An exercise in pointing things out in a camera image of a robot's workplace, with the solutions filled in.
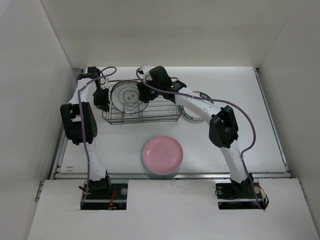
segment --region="red wire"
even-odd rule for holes
[[[108,207],[108,208],[110,208],[110,207],[112,206],[112,202],[114,201],[114,199],[115,199],[115,197],[116,197],[116,194],[117,194],[117,192],[116,192],[116,190],[114,190],[114,191],[112,192],[112,198],[111,198],[111,200],[110,200],[110,202],[109,202],[109,207]]]

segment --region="pink plate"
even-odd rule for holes
[[[167,175],[180,166],[184,151],[180,143],[170,136],[156,136],[144,146],[142,159],[153,173]]]

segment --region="metal wire rack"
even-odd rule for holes
[[[112,84],[109,90],[112,92],[113,86],[122,80],[110,81]],[[118,110],[112,102],[111,94],[109,96],[110,108],[109,111],[102,111],[102,118],[110,124],[136,124],[136,123],[155,123],[155,122],[176,122],[180,118],[180,110],[178,106],[158,96],[155,100],[150,101],[147,107],[140,110],[140,106],[130,109],[132,113],[125,113],[126,107],[123,105],[123,110]]]

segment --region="plate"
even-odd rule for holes
[[[134,80],[119,81],[113,86],[110,98],[115,108],[126,114],[141,112],[149,104],[139,100],[139,89]]]
[[[201,92],[201,91],[194,91],[194,95],[197,96],[197,97],[201,97],[201,98],[204,98],[204,99],[210,99],[211,97],[209,97],[207,94]],[[183,106],[179,105],[179,110],[180,110],[180,113],[186,117],[187,119],[190,119],[190,120],[193,120],[193,121],[196,121],[196,122],[201,122],[203,121],[204,119],[202,117],[199,117],[198,115],[196,115],[193,111],[187,109],[187,108],[184,108]]]
[[[145,166],[158,175],[172,174],[182,163],[184,151],[170,136],[156,136],[144,146],[142,159]]]

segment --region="wall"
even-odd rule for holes
[[[320,231],[320,1],[300,0],[259,75],[292,175]]]
[[[41,0],[73,67],[259,66],[298,0]]]
[[[39,0],[0,8],[0,239],[23,240],[73,73]]]

